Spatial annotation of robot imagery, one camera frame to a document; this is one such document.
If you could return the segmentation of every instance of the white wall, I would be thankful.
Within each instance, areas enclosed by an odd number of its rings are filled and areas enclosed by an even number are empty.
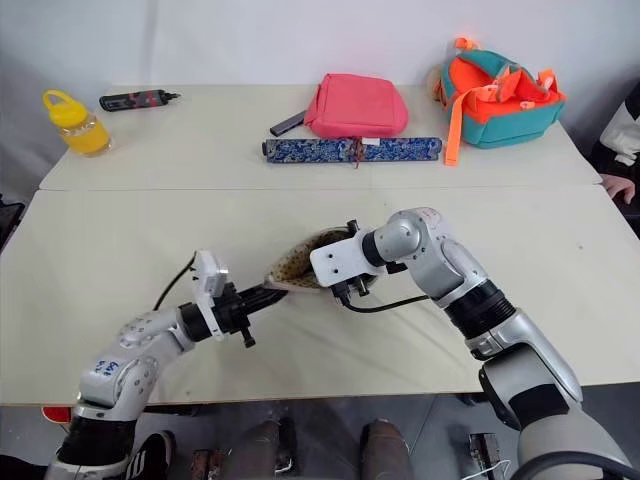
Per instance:
[[[553,67],[585,148],[640,79],[639,19],[637,0],[0,0],[0,189],[28,196],[64,149],[45,88],[95,106],[110,83],[421,83],[461,34]]]

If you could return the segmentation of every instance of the pink pouch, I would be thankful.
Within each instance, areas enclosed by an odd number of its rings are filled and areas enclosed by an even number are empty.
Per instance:
[[[343,73],[325,75],[304,116],[304,124],[323,138],[391,137],[408,121],[393,83]]]

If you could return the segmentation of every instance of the bottle handle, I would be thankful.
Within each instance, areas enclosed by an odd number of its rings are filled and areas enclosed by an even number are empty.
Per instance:
[[[60,90],[47,90],[46,92],[44,92],[42,94],[42,103],[44,103],[44,106],[47,107],[47,110],[51,110],[53,108],[53,103],[51,102],[51,99],[49,97],[58,97],[59,99],[63,100],[64,103],[77,103],[76,100],[74,100],[73,98],[71,98],[69,95],[67,95],[64,92],[61,92]]]

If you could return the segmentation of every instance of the person's hand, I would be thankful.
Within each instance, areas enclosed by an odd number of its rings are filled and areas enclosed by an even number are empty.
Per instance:
[[[615,175],[604,175],[602,177],[602,186],[605,188],[609,196],[613,199],[619,193],[624,195],[624,203],[629,205],[636,194],[636,184],[628,178],[616,177]]]

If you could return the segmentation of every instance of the yellow lid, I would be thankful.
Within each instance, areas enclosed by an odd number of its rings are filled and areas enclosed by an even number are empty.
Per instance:
[[[61,102],[52,103],[50,96],[58,97]],[[89,111],[77,100],[60,90],[47,90],[42,94],[42,103],[49,110],[49,118],[54,125],[62,128],[74,127],[81,124]]]

